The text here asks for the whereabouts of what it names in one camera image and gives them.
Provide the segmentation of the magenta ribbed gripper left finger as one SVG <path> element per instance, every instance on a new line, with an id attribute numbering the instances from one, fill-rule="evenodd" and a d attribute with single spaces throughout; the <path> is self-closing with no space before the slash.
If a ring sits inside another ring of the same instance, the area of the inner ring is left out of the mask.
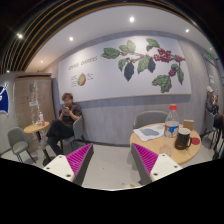
<path id="1" fill-rule="evenodd" d="M 85 145 L 67 156 L 58 155 L 44 170 L 81 186 L 93 153 L 93 144 Z"/>

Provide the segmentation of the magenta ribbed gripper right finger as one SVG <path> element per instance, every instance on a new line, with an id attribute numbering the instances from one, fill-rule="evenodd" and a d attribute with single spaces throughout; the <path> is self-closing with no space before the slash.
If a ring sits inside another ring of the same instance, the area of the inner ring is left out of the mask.
<path id="1" fill-rule="evenodd" d="M 142 185 L 147 185 L 182 169 L 167 154 L 156 154 L 136 143 L 131 144 L 131 154 Z"/>

